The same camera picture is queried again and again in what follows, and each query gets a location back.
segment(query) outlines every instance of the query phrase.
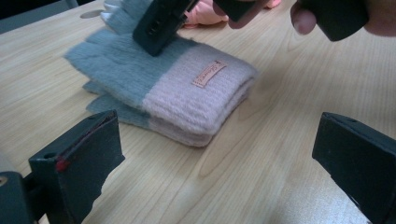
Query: wooden table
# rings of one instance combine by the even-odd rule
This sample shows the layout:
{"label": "wooden table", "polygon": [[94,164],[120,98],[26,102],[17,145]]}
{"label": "wooden table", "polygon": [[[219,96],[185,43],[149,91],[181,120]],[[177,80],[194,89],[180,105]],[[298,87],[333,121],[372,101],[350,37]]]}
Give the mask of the wooden table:
{"label": "wooden table", "polygon": [[[180,31],[253,64],[260,78],[203,149],[121,124],[126,160],[85,223],[366,223],[311,152],[323,111],[396,138],[396,38],[298,35],[292,2],[242,30]],[[0,35],[0,152],[23,175],[28,158],[90,115],[87,78],[63,55],[104,26],[80,17],[96,9],[103,1]]]}

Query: black plastic part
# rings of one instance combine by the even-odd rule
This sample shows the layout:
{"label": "black plastic part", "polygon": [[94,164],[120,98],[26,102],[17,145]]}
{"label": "black plastic part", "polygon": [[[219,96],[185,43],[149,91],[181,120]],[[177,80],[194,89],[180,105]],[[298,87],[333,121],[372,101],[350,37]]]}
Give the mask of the black plastic part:
{"label": "black plastic part", "polygon": [[237,0],[214,0],[214,2],[232,21],[239,21],[255,5],[255,1],[241,2]]}
{"label": "black plastic part", "polygon": [[35,221],[23,179],[16,172],[0,173],[0,223],[29,223]]}
{"label": "black plastic part", "polygon": [[369,20],[364,0],[300,0],[315,14],[317,24],[331,40],[355,34]]}
{"label": "black plastic part", "polygon": [[154,0],[136,25],[134,41],[151,56],[157,56],[172,41],[198,0]]}
{"label": "black plastic part", "polygon": [[81,223],[124,157],[115,111],[90,116],[44,147],[29,163],[44,188],[50,223]]}
{"label": "black plastic part", "polygon": [[323,113],[312,157],[373,223],[396,223],[396,141],[341,115]]}

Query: black handle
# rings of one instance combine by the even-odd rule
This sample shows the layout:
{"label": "black handle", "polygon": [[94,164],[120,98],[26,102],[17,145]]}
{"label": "black handle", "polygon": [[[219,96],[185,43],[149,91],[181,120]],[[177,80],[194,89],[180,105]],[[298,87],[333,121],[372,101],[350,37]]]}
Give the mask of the black handle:
{"label": "black handle", "polygon": [[363,0],[300,0],[315,14],[317,24],[331,40],[353,35],[369,20]]}

